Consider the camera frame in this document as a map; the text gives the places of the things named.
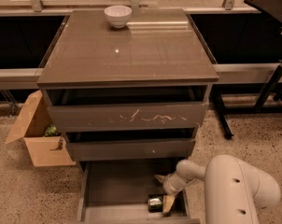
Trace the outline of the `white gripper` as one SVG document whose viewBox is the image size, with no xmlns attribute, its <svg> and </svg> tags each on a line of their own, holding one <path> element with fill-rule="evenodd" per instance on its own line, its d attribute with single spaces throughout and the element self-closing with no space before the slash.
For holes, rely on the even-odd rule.
<svg viewBox="0 0 282 224">
<path fill-rule="evenodd" d="M 191 181 L 181 177 L 177 172 L 165 175 L 154 176 L 163 186 L 167 195 L 163 196 L 162 213 L 167 215 L 175 202 L 176 196 L 180 191 L 187 187 Z"/>
</svg>

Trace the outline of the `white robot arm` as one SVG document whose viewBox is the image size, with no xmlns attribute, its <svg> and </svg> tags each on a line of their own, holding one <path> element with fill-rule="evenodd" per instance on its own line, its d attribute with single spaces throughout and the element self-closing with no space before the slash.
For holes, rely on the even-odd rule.
<svg viewBox="0 0 282 224">
<path fill-rule="evenodd" d="M 276 205 L 281 190 L 263 170 L 234 156 L 218 155 L 206 166 L 179 161 L 169 175 L 157 175 L 167 214 L 177 194 L 196 180 L 204 182 L 205 224 L 260 224 L 257 211 Z"/>
</svg>

